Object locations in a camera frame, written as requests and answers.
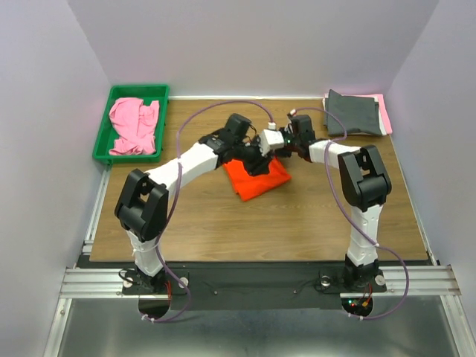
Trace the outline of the orange t shirt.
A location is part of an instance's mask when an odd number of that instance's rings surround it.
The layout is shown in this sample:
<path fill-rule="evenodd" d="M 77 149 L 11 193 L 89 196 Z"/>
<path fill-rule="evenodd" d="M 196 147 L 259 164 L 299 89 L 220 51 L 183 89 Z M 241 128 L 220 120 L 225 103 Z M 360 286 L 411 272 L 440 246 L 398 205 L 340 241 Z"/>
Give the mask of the orange t shirt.
<path fill-rule="evenodd" d="M 241 161 L 232 160 L 224 164 L 224 170 L 228 174 L 234 192 L 247 202 L 251 199 L 277 188 L 291 180 L 290 174 L 279 160 L 273 158 L 269 163 L 269 173 L 250 176 L 245 171 Z"/>

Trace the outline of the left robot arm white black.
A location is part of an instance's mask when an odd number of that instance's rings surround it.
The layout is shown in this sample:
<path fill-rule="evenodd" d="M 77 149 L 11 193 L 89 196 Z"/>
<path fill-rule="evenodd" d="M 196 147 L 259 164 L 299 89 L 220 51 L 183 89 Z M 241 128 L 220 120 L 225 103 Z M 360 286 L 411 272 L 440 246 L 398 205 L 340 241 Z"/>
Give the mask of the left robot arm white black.
<path fill-rule="evenodd" d="M 159 292 L 165 286 L 159 240 L 183 186 L 233 159 L 241 161 L 251 176 L 269 172 L 274 150 L 284 145 L 283 135 L 275 123 L 269 123 L 246 141 L 250 128 L 249 119 L 232 114 L 224 127 L 201 137 L 175 159 L 147 172 L 135 169 L 126 177 L 115 216 L 130 239 L 139 282 L 148 292 Z"/>

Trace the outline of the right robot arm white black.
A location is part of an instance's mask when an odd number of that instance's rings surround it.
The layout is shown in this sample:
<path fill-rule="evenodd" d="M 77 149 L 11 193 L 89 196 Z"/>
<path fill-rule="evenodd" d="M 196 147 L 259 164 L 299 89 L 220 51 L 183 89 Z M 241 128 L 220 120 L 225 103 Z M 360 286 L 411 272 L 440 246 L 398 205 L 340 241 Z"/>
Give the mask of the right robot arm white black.
<path fill-rule="evenodd" d="M 342 281 L 346 289 L 359 290 L 379 274 L 377 234 L 379 217 L 392 190 L 390 177 L 378 149 L 352 147 L 329 139 L 317 139 L 308 115 L 288 114 L 289 124 L 280 128 L 284 148 L 312 163 L 339 171 L 341 190 L 350 213 L 344 214 L 351 225 L 350 244 L 344 258 Z"/>

